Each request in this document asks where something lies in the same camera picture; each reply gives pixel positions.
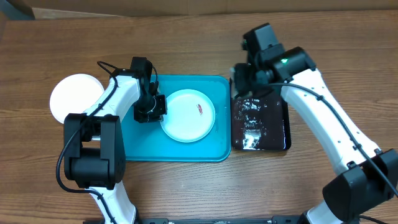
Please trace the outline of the light blue round plate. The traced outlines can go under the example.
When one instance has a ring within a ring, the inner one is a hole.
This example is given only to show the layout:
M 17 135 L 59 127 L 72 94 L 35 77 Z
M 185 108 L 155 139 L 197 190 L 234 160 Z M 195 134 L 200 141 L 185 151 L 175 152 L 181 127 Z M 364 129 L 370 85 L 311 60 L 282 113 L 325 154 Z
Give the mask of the light blue round plate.
M 215 107 L 202 92 L 179 90 L 166 98 L 167 114 L 160 123 L 165 134 L 178 142 L 203 139 L 215 123 Z

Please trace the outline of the white round plate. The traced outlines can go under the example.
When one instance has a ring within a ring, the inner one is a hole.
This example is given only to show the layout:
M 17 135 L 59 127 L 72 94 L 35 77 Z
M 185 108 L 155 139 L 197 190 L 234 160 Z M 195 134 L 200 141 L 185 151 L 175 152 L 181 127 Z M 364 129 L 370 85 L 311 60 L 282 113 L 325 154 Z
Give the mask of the white round plate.
M 95 77 L 84 73 L 70 75 L 53 89 L 49 101 L 50 111 L 63 124 L 68 114 L 84 112 L 103 93 L 104 88 Z

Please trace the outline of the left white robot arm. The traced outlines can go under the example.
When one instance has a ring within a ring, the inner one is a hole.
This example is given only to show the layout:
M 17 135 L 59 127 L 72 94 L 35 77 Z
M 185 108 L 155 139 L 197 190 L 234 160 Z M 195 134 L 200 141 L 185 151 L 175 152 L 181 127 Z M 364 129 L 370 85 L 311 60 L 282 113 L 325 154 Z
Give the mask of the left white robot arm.
M 103 223 L 138 222 L 123 184 L 126 155 L 121 123 L 130 109 L 141 123 L 163 117 L 165 96 L 157 91 L 159 82 L 151 78 L 151 69 L 116 68 L 95 103 L 82 113 L 70 113 L 64 121 L 57 182 L 66 192 L 91 195 Z

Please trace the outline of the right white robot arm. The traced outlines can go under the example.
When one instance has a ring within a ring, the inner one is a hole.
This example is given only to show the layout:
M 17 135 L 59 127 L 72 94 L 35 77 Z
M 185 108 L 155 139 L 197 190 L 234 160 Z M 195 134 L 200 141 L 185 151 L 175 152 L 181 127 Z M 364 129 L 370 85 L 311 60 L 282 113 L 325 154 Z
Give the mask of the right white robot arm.
M 352 223 L 397 195 L 397 152 L 382 151 L 330 93 L 315 62 L 300 47 L 230 69 L 234 97 L 274 89 L 306 122 L 336 177 L 300 223 Z

